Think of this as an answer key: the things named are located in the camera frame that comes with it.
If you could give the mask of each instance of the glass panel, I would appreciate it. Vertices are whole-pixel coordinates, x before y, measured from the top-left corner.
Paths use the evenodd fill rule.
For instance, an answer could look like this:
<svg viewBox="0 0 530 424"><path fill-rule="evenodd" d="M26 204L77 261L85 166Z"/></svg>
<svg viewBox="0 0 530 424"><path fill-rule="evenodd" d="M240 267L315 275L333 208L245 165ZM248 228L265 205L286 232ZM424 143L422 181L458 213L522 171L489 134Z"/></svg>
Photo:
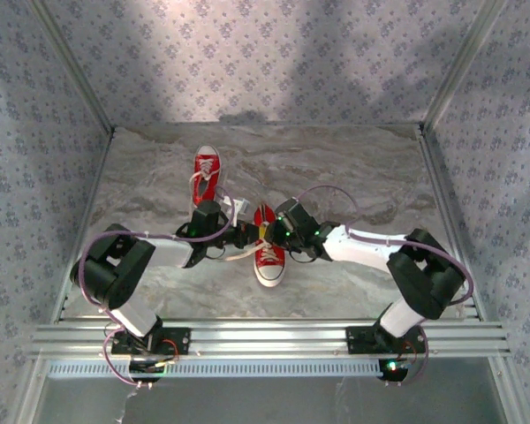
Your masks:
<svg viewBox="0 0 530 424"><path fill-rule="evenodd" d="M34 422L504 424L506 419L486 359L431 359L423 380L392 388L375 378L351 377L165 379L152 390L136 390L116 378L48 380Z"/></svg>
<svg viewBox="0 0 530 424"><path fill-rule="evenodd" d="M253 221L262 201L275 208L310 186L333 184L360 204L354 228L381 234L425 228L447 248L414 125L180 125L146 129L144 135L118 129L87 239L111 223L154 234L174 233L189 221L188 181L194 153L204 144L220 153L221 184L234 197L251 202L241 219ZM330 189L311 192L303 204L319 222L345 223L357 216L350 201ZM228 249L225 256L238 253ZM137 293L162 318L375 318L399 296L393 279L380 270L321 260L302 264L288 256L284 280L275 288L258 283L251 256L232 262L205 260L194 269L149 267ZM65 317L97 314L78 290L64 306ZM456 313L447 310L444 317Z"/></svg>

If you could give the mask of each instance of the sneaker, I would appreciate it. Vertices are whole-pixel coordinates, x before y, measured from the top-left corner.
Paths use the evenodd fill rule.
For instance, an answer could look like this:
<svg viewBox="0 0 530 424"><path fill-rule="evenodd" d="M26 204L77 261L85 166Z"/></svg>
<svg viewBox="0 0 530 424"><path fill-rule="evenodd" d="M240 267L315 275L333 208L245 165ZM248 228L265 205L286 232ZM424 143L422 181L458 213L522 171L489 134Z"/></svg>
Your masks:
<svg viewBox="0 0 530 424"><path fill-rule="evenodd" d="M254 215L255 225L263 225L275 221L275 212L269 206L261 204ZM257 279L265 287L275 287L284 277L284 250L278 246L263 247L255 253L254 270Z"/></svg>
<svg viewBox="0 0 530 424"><path fill-rule="evenodd" d="M189 181L194 206L214 200L219 177L220 155L212 146L202 146L194 157L194 174Z"/></svg>

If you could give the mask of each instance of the marble floor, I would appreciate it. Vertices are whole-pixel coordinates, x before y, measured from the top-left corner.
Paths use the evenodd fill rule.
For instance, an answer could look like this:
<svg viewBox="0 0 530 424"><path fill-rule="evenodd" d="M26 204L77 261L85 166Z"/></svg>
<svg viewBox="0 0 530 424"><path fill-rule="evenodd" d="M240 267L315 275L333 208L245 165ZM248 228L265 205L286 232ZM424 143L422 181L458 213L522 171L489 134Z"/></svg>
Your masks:
<svg viewBox="0 0 530 424"><path fill-rule="evenodd" d="M361 205L354 228L386 234L426 228L446 244L413 126L228 127L179 125L116 130L95 197L86 239L111 223L134 231L173 233L188 221L188 179L202 144L218 148L222 185L236 198L273 208L309 186L330 183ZM319 190L303 203L318 221L356 216L340 193ZM163 318L375 318L399 293L392 278L352 263L287 259L284 281L268 289L254 276L253 258L195 269L148 267L138 292ZM76 288L64 317L97 314ZM448 311L444 317L455 317Z"/></svg>

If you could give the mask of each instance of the vent grille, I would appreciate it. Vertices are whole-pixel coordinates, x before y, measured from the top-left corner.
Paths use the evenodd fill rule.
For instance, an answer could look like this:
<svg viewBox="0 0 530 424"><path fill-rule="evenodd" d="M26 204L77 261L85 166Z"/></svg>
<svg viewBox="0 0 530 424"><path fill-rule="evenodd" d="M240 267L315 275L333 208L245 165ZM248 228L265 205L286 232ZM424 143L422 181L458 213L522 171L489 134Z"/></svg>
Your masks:
<svg viewBox="0 0 530 424"><path fill-rule="evenodd" d="M117 371L128 375L127 363L114 361ZM381 376L378 360L183 360L165 368L166 377L344 377ZM52 360L50 378L112 376L99 361Z"/></svg>

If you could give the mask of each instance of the patterned wallpaper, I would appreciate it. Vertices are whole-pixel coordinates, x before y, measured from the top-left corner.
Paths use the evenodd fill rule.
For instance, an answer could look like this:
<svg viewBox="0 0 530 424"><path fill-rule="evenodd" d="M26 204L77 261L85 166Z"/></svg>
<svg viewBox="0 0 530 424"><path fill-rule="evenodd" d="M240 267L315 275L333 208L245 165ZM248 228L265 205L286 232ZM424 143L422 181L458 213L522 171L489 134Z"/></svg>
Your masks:
<svg viewBox="0 0 530 424"><path fill-rule="evenodd" d="M0 2L0 422L49 320L106 135L24 3Z"/></svg>
<svg viewBox="0 0 530 424"><path fill-rule="evenodd" d="M113 125L419 122L481 1L46 0Z"/></svg>
<svg viewBox="0 0 530 424"><path fill-rule="evenodd" d="M530 0L510 1L437 126L491 318L530 399Z"/></svg>

